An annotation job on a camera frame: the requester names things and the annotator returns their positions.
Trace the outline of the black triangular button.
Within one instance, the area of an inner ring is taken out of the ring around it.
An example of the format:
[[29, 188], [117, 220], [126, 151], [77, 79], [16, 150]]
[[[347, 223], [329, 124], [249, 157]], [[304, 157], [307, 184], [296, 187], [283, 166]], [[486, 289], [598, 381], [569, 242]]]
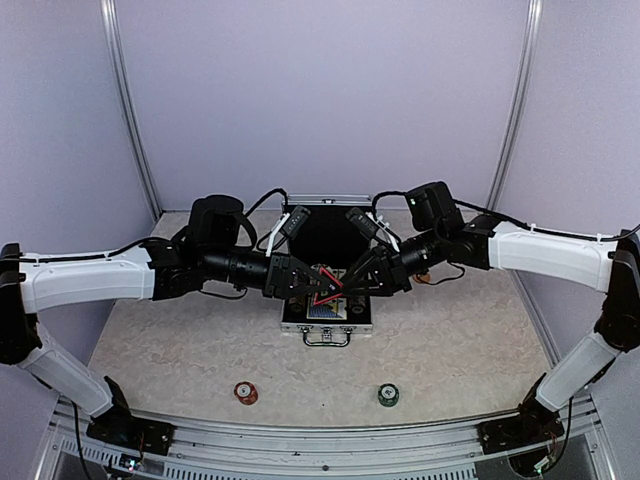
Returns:
[[331, 269], [329, 266], [319, 265], [318, 273], [326, 280], [325, 289], [316, 292], [312, 297], [312, 305], [318, 306], [326, 304], [332, 300], [340, 298], [342, 292], [342, 282], [337, 270]]

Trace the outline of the blue playing card deck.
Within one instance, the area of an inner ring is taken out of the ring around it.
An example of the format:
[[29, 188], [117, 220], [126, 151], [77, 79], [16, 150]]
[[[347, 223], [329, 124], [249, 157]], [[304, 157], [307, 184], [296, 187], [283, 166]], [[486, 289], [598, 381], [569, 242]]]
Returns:
[[309, 320], [345, 321], [347, 317], [347, 302], [344, 298], [334, 299], [318, 305], [309, 303], [307, 307], [306, 318]]

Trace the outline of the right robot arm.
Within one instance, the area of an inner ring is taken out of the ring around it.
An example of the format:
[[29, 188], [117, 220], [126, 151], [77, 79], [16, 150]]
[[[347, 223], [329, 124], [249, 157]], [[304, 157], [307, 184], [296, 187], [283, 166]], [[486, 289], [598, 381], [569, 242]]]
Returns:
[[639, 345], [639, 239], [616, 240], [542, 233], [480, 215], [446, 229], [440, 222], [397, 248], [368, 250], [342, 277], [346, 296], [388, 297], [410, 290], [410, 279], [442, 262], [482, 270], [517, 270], [590, 287], [606, 298], [592, 332], [586, 334], [536, 384], [513, 419], [511, 433], [535, 442], [556, 412], [601, 375], [621, 353]]

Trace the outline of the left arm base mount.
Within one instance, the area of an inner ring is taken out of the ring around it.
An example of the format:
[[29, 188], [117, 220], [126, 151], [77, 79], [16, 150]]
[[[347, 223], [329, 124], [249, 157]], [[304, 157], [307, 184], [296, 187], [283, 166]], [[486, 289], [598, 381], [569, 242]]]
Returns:
[[104, 380], [111, 393], [111, 403], [105, 413], [91, 416], [87, 436], [141, 453], [167, 456], [175, 426], [133, 415], [120, 386], [108, 376]]

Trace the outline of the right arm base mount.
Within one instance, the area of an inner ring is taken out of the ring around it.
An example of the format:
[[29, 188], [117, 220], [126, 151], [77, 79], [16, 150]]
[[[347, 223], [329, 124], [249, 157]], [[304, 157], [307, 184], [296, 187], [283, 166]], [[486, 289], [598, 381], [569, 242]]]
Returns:
[[503, 452], [551, 440], [565, 433], [560, 415], [536, 400], [543, 374], [527, 392], [515, 415], [481, 422], [477, 426], [484, 454]]

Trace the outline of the orange round button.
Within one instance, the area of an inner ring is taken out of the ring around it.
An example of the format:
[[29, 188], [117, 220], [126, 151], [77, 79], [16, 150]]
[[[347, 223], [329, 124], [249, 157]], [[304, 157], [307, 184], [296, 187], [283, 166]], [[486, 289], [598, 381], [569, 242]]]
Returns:
[[413, 279], [418, 284], [429, 285], [431, 283], [431, 275], [429, 272], [416, 273]]

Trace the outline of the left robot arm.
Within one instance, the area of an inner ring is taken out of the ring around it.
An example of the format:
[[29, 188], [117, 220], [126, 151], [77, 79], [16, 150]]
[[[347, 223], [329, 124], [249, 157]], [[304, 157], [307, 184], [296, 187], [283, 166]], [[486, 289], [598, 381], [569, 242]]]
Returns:
[[133, 443], [140, 424], [120, 387], [62, 348], [37, 315], [94, 301], [169, 300], [200, 291], [210, 281], [282, 300], [330, 284], [294, 256], [247, 247], [188, 246], [152, 237], [115, 252], [55, 257], [24, 254], [18, 244], [7, 244], [1, 251], [1, 362], [72, 400], [118, 444]]

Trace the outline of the aluminium poker case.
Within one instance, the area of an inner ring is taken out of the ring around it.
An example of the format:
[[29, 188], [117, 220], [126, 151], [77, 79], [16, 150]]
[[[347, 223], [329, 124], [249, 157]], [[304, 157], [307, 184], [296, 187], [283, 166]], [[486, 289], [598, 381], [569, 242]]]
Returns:
[[[337, 270], [341, 278], [369, 248], [369, 242], [345, 215], [354, 207], [369, 212], [371, 198], [358, 194], [294, 194], [282, 210], [291, 212], [296, 205], [308, 208], [311, 215], [297, 236], [287, 242], [288, 252], [311, 267], [329, 266]], [[340, 297], [347, 302], [345, 321], [309, 320], [306, 313], [313, 295], [305, 296], [306, 308], [301, 314], [290, 312], [288, 300], [285, 302], [281, 321], [284, 332], [301, 333], [309, 347], [342, 348], [350, 343], [352, 335], [372, 331], [371, 302], [367, 297], [366, 309], [360, 315], [350, 311], [349, 297]]]

